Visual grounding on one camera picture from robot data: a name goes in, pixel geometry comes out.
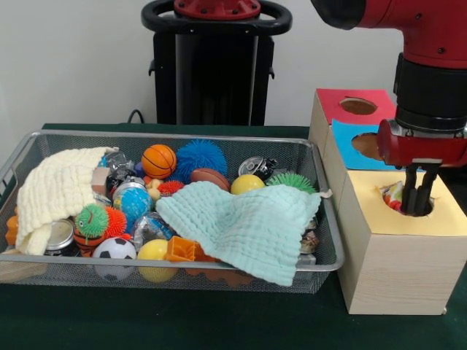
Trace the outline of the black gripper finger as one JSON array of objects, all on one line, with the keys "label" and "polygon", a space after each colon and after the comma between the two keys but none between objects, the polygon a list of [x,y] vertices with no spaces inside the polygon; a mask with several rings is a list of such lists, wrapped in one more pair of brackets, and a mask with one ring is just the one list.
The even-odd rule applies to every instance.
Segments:
[{"label": "black gripper finger", "polygon": [[415,189],[418,166],[406,167],[406,180],[402,192],[401,211],[404,214],[415,213],[417,190]]},{"label": "black gripper finger", "polygon": [[437,174],[437,168],[426,168],[425,175],[422,179],[422,184],[417,189],[417,197],[414,206],[415,215],[426,215],[430,212],[430,195]]}]

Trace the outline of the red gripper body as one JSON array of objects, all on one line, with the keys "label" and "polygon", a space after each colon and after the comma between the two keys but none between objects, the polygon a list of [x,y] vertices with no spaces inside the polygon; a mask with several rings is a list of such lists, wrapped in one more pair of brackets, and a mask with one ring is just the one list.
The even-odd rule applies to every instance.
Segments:
[{"label": "red gripper body", "polygon": [[389,166],[439,164],[458,168],[466,164],[466,137],[448,133],[425,133],[401,127],[395,120],[382,120],[377,132],[380,157]]}]

